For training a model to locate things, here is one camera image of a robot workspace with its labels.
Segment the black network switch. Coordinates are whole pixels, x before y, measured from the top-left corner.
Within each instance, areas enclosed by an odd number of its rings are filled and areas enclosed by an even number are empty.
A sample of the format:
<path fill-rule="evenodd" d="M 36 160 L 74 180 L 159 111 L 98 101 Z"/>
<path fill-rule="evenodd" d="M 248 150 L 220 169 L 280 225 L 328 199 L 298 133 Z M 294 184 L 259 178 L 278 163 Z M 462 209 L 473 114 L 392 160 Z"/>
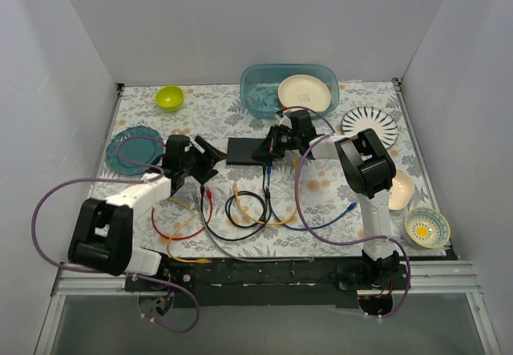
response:
<path fill-rule="evenodd" d="M 264 142 L 264 139 L 252 138 L 229 138 L 226 165 L 233 166 L 257 166 L 263 164 L 272 164 L 273 160 L 267 158 L 254 158 L 253 153 Z"/>

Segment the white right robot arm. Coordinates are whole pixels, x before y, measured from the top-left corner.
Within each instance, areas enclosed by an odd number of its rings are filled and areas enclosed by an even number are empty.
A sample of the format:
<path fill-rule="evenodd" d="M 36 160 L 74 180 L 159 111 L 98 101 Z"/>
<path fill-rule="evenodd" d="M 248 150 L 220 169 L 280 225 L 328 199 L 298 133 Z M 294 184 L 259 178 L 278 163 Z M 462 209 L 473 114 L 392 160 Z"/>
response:
<path fill-rule="evenodd" d="M 355 134 L 319 135 L 312 123 L 314 113 L 306 107 L 284 107 L 277 112 L 280 122 L 270 127 L 265 140 L 252 153 L 255 160 L 281 159 L 286 151 L 299 151 L 299 169 L 308 159 L 333 159 L 341 164 L 350 189 L 357 195 L 364 237 L 335 242 L 318 235 L 307 223 L 307 231 L 319 241 L 346 247 L 362 245 L 362 264 L 354 279 L 371 288 L 384 287 L 399 269 L 404 252 L 391 236 L 389 198 L 396 167 L 376 132 L 367 128 Z"/>

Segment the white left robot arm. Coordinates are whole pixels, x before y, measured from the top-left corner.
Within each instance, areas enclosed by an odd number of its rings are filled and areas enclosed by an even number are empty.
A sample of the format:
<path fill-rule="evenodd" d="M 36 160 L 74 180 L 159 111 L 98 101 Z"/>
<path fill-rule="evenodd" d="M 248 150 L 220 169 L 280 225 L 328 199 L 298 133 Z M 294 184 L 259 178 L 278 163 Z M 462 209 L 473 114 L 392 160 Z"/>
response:
<path fill-rule="evenodd" d="M 154 164 L 144 165 L 147 171 L 141 180 L 113 196 L 83 202 L 68 249 L 69 261 L 113 276 L 142 274 L 150 289 L 165 289 L 171 273 L 160 264 L 158 252 L 134 245 L 135 222 L 173 196 L 189 176 L 206 184 L 217 175 L 216 164 L 226 157 L 200 136 L 169 136 L 164 154 Z"/>

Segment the floral table mat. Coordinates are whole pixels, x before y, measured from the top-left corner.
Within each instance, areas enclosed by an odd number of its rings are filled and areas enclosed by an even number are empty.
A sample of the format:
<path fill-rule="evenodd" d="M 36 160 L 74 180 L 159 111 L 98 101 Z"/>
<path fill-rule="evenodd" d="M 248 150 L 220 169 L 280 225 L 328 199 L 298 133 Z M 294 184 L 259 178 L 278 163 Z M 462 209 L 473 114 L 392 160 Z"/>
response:
<path fill-rule="evenodd" d="M 184 106 L 171 113 L 158 108 L 155 93 L 153 87 L 126 88 L 112 133 L 147 126 L 163 137 L 200 135 L 223 151 L 229 138 L 263 138 L 273 125 L 272 119 L 257 119 L 248 113 L 236 85 L 188 86 Z M 290 151 L 273 165 L 269 189 L 275 214 L 267 226 L 252 224 L 262 212 L 261 168 L 219 163 L 219 173 L 208 182 L 213 202 L 205 208 L 210 228 L 219 236 L 217 242 L 211 242 L 202 229 L 192 200 L 199 185 L 190 178 L 171 200 L 159 203 L 138 219 L 133 232 L 135 244 L 180 258 L 214 257 L 223 251 L 246 257 L 360 256 L 360 244 L 326 244 L 303 225 L 307 223 L 318 235 L 335 242 L 363 237 L 357 197 L 340 163 L 314 160 L 296 173 L 297 157 Z"/>

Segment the teal scalloped plate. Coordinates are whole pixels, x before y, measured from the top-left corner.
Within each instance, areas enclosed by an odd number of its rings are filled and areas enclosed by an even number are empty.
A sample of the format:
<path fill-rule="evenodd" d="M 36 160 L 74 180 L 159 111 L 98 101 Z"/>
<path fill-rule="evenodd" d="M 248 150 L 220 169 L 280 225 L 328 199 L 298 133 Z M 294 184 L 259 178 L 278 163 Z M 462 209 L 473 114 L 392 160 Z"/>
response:
<path fill-rule="evenodd" d="M 106 149 L 105 160 L 120 175 L 144 173 L 156 165 L 164 153 L 164 140 L 159 132 L 145 126 L 129 127 L 117 134 Z"/>

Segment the cream round plate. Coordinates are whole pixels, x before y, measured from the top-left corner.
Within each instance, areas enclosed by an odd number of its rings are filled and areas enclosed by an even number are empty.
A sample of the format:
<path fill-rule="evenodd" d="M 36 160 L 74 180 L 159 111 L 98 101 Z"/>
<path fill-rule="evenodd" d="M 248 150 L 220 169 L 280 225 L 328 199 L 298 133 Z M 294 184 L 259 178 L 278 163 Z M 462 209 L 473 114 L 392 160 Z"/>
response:
<path fill-rule="evenodd" d="M 278 98 L 283 107 L 302 106 L 314 111 L 325 111 L 331 104 L 329 88 L 310 75 L 292 75 L 278 87 Z"/>

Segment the blue transparent plastic container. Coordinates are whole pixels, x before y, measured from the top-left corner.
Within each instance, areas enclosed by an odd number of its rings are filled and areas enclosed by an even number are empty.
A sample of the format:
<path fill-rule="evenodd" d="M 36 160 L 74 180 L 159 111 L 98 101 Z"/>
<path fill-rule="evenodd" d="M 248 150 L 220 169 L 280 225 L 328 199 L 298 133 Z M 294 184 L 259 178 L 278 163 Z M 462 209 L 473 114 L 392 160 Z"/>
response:
<path fill-rule="evenodd" d="M 323 115 L 334 110 L 340 102 L 336 75 L 320 64 L 257 64 L 246 68 L 240 78 L 240 100 L 248 112 L 258 119 L 270 119 L 283 106 L 278 98 L 281 82 L 292 75 L 310 75 L 320 79 L 331 93 L 331 104 Z"/>

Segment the lime green bowl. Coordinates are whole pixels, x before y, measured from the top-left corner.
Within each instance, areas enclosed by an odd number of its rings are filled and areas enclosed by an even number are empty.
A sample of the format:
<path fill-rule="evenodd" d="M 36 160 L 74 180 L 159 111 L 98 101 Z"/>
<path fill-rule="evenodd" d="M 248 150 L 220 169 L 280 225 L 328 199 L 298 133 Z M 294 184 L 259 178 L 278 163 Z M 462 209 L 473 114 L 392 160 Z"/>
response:
<path fill-rule="evenodd" d="M 162 87 L 156 92 L 156 105 L 166 112 L 178 111 L 184 104 L 185 92 L 178 86 Z"/>

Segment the blue striped white plate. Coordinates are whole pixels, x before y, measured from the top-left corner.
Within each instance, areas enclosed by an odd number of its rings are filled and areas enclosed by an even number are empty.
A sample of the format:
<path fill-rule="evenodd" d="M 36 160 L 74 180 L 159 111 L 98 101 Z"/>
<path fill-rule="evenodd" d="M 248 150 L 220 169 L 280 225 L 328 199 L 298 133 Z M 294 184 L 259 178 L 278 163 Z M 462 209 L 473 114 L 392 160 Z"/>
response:
<path fill-rule="evenodd" d="M 399 136 L 398 125 L 392 116 L 376 107 L 351 109 L 343 116 L 341 127 L 345 133 L 373 129 L 385 148 L 395 145 Z"/>

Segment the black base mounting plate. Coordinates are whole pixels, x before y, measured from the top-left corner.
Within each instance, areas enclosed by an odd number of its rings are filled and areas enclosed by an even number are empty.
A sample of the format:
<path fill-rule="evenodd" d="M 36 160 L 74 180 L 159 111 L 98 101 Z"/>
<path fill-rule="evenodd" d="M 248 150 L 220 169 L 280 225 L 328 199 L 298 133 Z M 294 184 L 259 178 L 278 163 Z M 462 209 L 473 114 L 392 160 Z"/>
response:
<path fill-rule="evenodd" d="M 406 267 L 372 280 L 360 257 L 249 263 L 215 259 L 180 264 L 166 259 L 157 281 L 128 278 L 124 288 L 141 294 L 172 295 L 176 309 L 220 306 L 331 305 L 358 307 L 357 294 L 385 295 L 406 286 Z"/>

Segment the cream square dish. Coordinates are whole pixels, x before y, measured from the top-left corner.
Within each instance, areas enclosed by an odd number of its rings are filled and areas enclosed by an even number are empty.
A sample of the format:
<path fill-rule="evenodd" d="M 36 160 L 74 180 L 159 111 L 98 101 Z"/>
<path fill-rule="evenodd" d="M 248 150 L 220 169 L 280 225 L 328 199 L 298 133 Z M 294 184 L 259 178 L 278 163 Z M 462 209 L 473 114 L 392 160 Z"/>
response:
<path fill-rule="evenodd" d="M 389 210 L 400 211 L 410 202 L 415 191 L 414 181 L 404 172 L 397 170 L 390 189 Z"/>

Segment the teal patterned yellow-centre bowl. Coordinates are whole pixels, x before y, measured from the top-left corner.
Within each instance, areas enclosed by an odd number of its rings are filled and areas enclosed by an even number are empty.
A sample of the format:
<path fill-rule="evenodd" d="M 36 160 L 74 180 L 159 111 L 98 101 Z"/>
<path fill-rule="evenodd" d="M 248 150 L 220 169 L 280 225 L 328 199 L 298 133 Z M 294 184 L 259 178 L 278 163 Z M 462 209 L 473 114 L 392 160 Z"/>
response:
<path fill-rule="evenodd" d="M 411 208 L 404 218 L 404 227 L 407 237 L 422 248 L 443 248 L 450 242 L 450 224 L 433 208 Z"/>

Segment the aluminium frame rail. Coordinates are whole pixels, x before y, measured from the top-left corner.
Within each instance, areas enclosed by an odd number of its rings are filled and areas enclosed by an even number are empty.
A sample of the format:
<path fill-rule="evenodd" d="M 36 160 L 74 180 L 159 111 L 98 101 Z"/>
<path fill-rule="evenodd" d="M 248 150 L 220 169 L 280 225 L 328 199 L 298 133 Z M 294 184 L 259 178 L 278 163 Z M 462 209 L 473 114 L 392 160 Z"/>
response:
<path fill-rule="evenodd" d="M 415 261 L 410 292 L 418 294 L 479 293 L 482 287 L 469 260 Z M 63 272 L 55 281 L 53 296 L 130 295 L 125 276 Z"/>

